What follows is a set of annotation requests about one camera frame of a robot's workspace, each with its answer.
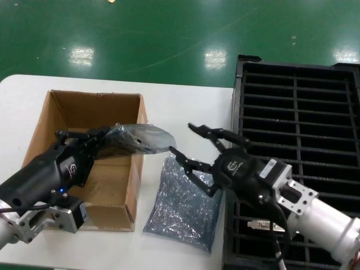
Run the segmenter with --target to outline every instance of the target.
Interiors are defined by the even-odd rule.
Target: robotic arm
[[[0,185],[0,249],[28,244],[49,226],[76,233],[87,213],[82,200],[67,191],[85,185],[109,130],[56,132],[56,143]]]
[[[276,237],[276,264],[285,267],[283,258],[289,248],[291,237],[298,231],[342,264],[343,269],[354,269],[359,263],[360,219],[351,219],[342,212],[318,199],[318,192],[296,182],[292,178],[292,166],[278,159],[271,159],[267,164],[246,150],[250,141],[235,133],[223,129],[210,129],[205,125],[189,128],[211,140],[220,151],[214,165],[190,160],[181,152],[171,147],[176,160],[188,178],[212,197],[215,191],[223,188],[234,192],[237,198],[248,204],[263,217],[276,223],[285,230],[284,247],[280,251]],[[237,145],[225,148],[219,139],[225,139]],[[193,170],[213,175],[214,184],[207,186]]]

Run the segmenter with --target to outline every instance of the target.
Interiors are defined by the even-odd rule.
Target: black crate
[[[253,142],[250,154],[280,158],[294,179],[351,217],[360,217],[358,65],[265,63],[239,56],[232,129]],[[269,232],[248,227],[263,219],[227,194],[223,269],[266,269],[275,256]],[[278,233],[282,245],[282,233]],[[338,269],[330,253],[297,235],[288,269]]]

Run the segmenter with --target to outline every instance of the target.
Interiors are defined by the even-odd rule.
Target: black cable
[[[44,209],[48,209],[49,207],[52,207],[52,206],[53,206],[52,204],[42,204],[42,205],[35,205],[32,207],[0,208],[0,213],[44,210]]]
[[[275,253],[277,252],[280,252],[280,256],[276,258],[276,260],[273,262],[272,264],[272,267],[276,266],[278,267],[278,263],[283,260],[283,258],[286,256],[288,250],[289,250],[289,247],[290,247],[290,244],[291,244],[291,235],[290,235],[290,232],[289,232],[289,228],[287,226],[287,220],[286,220],[286,217],[283,213],[283,211],[281,209],[279,209],[279,215],[282,219],[282,228],[285,230],[285,233],[284,233],[284,237],[283,237],[283,248],[282,250],[280,249],[280,245],[277,241],[277,237],[276,237],[276,234],[274,233],[274,230],[273,230],[273,225],[274,225],[274,222],[273,221],[270,221],[270,231],[271,231],[271,234],[272,234],[272,240],[273,240],[273,246],[274,246],[274,249],[275,249]]]

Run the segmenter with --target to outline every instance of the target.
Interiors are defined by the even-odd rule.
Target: green floor
[[[232,87],[238,54],[359,63],[359,10],[358,0],[0,0],[0,80]]]

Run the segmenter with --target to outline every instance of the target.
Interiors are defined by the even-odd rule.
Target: gray bag
[[[194,173],[207,185],[211,174]],[[144,232],[166,236],[211,252],[222,191],[209,198],[192,183],[174,155],[165,159],[154,209]]]

